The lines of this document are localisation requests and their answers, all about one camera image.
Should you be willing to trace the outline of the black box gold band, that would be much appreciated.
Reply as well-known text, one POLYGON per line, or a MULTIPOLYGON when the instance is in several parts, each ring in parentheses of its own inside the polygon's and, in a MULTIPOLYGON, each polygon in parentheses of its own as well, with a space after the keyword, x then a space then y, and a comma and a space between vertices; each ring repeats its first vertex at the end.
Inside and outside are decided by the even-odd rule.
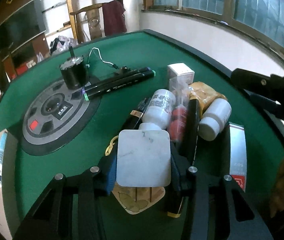
POLYGON ((145 113, 151 98, 144 98, 139 102, 137 107, 135 107, 129 114, 128 118, 122 125, 120 131, 126 129, 138 129, 139 125, 141 124, 143 114, 145 113))

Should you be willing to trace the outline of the yellow-brown plastic packet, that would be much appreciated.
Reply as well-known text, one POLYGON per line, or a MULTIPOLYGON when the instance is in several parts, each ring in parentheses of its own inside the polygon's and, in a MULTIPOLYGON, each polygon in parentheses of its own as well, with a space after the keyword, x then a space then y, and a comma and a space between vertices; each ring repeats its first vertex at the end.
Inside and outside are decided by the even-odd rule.
POLYGON ((199 101, 199 114, 200 118, 207 108, 212 104, 216 99, 228 100, 223 94, 217 92, 209 85, 203 82, 194 82, 189 85, 189 100, 198 100, 199 101))

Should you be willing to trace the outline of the white square power adapter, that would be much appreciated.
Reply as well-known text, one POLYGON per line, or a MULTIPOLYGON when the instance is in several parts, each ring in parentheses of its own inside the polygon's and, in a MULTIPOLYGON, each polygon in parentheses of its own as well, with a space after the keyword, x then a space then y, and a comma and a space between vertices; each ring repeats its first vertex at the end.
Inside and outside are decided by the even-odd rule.
POLYGON ((171 182, 171 148, 165 130, 119 133, 116 182, 122 187, 165 187, 171 182))

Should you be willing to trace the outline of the silver red 502 glue box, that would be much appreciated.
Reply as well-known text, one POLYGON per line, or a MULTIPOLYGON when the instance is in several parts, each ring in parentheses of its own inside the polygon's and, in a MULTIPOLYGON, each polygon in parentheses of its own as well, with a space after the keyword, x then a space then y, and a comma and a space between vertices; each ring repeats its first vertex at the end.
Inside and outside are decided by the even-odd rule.
POLYGON ((243 126, 229 123, 230 169, 229 174, 245 192, 247 182, 247 148, 243 126))

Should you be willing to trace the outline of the round grey control panel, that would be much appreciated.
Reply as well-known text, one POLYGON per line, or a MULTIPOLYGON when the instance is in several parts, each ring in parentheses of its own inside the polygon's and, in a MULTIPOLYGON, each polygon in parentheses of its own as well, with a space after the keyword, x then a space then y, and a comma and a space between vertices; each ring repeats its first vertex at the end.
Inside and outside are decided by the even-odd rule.
POLYGON ((25 112, 22 149, 42 156, 62 148, 87 126, 100 102, 101 97, 87 101, 81 89, 68 89, 63 78, 50 83, 25 112))

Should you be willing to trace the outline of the plain white pill bottle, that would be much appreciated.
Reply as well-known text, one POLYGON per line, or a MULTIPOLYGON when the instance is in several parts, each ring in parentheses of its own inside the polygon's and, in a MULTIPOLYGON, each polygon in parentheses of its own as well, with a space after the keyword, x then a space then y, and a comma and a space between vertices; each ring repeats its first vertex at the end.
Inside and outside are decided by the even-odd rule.
POLYGON ((199 122, 199 136, 206 141, 213 141, 223 131, 230 115, 230 103, 222 98, 215 99, 199 122))

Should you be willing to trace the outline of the black marker purple cap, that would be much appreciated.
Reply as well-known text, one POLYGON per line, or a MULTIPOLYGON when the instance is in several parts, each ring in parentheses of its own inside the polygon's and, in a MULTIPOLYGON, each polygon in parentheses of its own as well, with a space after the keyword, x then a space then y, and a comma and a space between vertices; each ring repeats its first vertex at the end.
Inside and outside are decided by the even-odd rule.
POLYGON ((123 72, 122 74, 118 74, 118 75, 116 75, 116 76, 109 77, 109 78, 107 78, 107 79, 98 81, 97 83, 93 83, 93 84, 91 84, 91 85, 89 85, 89 86, 85 86, 83 89, 84 89, 85 91, 89 91, 89 90, 92 90, 92 89, 96 89, 96 88, 98 88, 99 86, 102 86, 102 85, 111 83, 111 82, 113 82, 113 81, 118 81, 118 80, 123 79, 123 78, 125 78, 125 77, 129 77, 129 76, 132 76, 132 75, 134 75, 134 74, 143 73, 143 72, 146 72, 146 71, 149 71, 149 70, 151 70, 151 68, 145 67, 145 68, 140 68, 140 69, 135 69, 135 70, 126 71, 126 72, 123 72))

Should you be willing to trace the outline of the black marker green cap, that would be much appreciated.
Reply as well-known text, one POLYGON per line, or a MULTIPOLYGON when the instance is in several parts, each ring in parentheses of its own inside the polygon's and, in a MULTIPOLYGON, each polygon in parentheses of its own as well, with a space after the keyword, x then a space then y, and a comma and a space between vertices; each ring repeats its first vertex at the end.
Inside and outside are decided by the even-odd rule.
POLYGON ((98 85, 95 88, 88 87, 83 92, 83 95, 85 96, 86 100, 92 100, 92 98, 102 96, 103 94, 113 92, 121 88, 130 87, 132 85, 141 83, 155 76, 156 76, 156 72, 154 70, 148 70, 142 73, 137 73, 137 74, 129 75, 126 77, 121 77, 117 80, 109 81, 102 85, 98 85))

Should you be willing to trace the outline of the white pill bottle printed label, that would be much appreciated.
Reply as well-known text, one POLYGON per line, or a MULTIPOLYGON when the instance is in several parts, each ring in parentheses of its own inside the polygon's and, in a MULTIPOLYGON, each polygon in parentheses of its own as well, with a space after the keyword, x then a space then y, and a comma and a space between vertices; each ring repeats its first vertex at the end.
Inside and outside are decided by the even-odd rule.
POLYGON ((142 122, 155 124, 160 129, 166 129, 169 125, 175 102, 176 97, 171 91, 167 89, 156 90, 143 114, 142 122))

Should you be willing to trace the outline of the black cylindrical motor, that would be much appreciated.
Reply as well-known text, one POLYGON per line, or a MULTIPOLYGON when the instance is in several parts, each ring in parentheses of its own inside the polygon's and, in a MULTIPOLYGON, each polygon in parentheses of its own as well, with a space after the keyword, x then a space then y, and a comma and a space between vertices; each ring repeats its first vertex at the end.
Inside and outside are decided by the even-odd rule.
POLYGON ((79 89, 87 83, 87 72, 83 56, 76 56, 72 46, 69 47, 71 57, 60 65, 62 77, 70 90, 79 89))

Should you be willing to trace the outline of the wooden chair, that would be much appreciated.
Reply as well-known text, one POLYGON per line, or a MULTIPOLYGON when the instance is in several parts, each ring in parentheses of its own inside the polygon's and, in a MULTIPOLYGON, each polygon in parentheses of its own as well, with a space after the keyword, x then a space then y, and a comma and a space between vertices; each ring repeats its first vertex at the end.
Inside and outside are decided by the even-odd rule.
POLYGON ((81 8, 78 11, 70 12, 70 16, 74 20, 74 28, 76 39, 78 44, 85 42, 85 31, 82 27, 82 22, 80 21, 80 14, 85 13, 87 18, 86 22, 88 25, 90 40, 95 40, 97 38, 102 38, 102 24, 100 18, 100 9, 102 8, 102 3, 97 3, 90 5, 84 8, 81 8))

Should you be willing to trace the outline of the black television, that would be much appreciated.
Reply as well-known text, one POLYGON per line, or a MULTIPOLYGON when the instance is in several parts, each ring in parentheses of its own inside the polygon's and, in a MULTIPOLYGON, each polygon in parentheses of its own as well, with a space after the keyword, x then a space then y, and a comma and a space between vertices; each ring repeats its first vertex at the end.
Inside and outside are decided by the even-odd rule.
POLYGON ((32 0, 0 24, 0 51, 15 50, 46 31, 40 0, 32 0))

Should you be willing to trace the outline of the cardboard tray box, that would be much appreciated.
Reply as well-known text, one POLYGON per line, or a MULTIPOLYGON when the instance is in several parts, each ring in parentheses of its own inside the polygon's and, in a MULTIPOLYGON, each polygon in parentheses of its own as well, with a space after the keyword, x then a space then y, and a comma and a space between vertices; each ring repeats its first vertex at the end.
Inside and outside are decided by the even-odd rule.
POLYGON ((20 218, 15 193, 15 161, 18 140, 7 130, 0 132, 0 234, 13 239, 20 218))

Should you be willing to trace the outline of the maroon cloth on chair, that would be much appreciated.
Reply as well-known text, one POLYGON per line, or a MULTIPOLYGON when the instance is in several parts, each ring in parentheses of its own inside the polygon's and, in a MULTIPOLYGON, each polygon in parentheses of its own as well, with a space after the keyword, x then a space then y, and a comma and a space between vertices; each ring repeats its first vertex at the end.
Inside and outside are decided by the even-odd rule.
POLYGON ((106 36, 126 33, 125 8, 117 0, 102 4, 104 31, 106 36))

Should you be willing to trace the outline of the tall black box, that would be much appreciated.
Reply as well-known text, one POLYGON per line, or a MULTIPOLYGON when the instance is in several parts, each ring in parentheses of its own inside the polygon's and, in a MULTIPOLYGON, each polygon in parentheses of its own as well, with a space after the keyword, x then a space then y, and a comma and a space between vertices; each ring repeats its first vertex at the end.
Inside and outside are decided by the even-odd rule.
POLYGON ((182 142, 178 149, 179 155, 185 157, 188 160, 190 166, 193 165, 196 155, 198 126, 200 121, 199 110, 199 100, 191 99, 188 103, 182 142))

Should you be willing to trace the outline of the pile of clothes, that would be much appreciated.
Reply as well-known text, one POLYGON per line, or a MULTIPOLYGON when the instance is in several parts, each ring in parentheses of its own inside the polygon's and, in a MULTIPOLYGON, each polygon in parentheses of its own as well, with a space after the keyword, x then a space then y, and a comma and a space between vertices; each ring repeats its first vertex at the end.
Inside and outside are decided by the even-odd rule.
POLYGON ((50 55, 57 55, 65 50, 68 50, 69 47, 76 47, 77 45, 77 39, 59 35, 50 42, 50 55))

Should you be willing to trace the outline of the clear bag red items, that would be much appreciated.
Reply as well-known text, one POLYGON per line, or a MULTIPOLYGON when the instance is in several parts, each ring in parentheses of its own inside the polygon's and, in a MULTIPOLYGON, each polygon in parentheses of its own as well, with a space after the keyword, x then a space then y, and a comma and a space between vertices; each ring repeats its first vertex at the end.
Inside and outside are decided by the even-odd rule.
POLYGON ((171 119, 167 131, 170 140, 181 143, 184 135, 186 115, 189 103, 189 85, 181 76, 173 77, 169 81, 170 92, 175 96, 172 106, 171 119))

